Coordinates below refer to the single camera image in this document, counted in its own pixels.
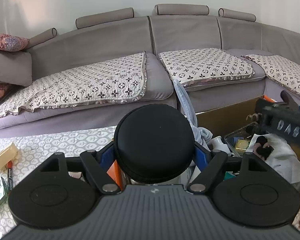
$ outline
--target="cardboard box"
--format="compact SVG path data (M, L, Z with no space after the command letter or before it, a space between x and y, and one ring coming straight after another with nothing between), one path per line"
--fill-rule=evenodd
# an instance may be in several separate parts
M259 98L263 98L263 96L197 114L198 126L209 129L213 133L213 137L221 135L223 138L251 123L251 120L246 120L246 117L254 113L256 101ZM294 144L290 144L290 146L300 161L300 147Z

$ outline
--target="light blue towel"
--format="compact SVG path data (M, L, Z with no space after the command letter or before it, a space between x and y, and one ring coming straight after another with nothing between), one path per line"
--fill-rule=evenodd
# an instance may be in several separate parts
M193 109L192 103L187 92L178 80L175 79L173 81L173 84L181 106L183 108L183 111L191 125L194 140L200 145L202 145L204 148L206 148L208 151L210 151L207 146L207 143L212 139L212 133L206 128L198 127L197 116L195 115L195 111Z

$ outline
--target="gray plastic base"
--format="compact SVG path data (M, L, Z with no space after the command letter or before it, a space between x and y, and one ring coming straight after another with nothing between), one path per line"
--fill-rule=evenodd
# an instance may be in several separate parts
M118 195L103 197L95 210L75 225L57 230L19 225L4 237L8 239L298 240L300 233L290 225L262 230L232 223L215 210L208 197L192 195L182 185L128 185Z

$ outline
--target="red marker cap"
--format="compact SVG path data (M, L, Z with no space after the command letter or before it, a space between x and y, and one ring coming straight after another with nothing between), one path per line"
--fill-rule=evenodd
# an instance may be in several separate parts
M12 161L9 161L8 163L7 163L7 166L8 166L8 168L10 168L10 169L12 169Z

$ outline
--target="tablecloth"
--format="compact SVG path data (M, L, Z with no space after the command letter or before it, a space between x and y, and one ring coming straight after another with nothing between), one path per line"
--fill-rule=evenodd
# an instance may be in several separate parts
M13 185L17 185L31 171L55 152L63 152L66 157L79 156L86 150L101 150L113 138L115 126L33 135L25 137L0 138L0 151L13 142L19 149L13 159ZM0 176L7 181L7 169L0 170ZM7 201L0 206L0 232L3 235L16 226Z

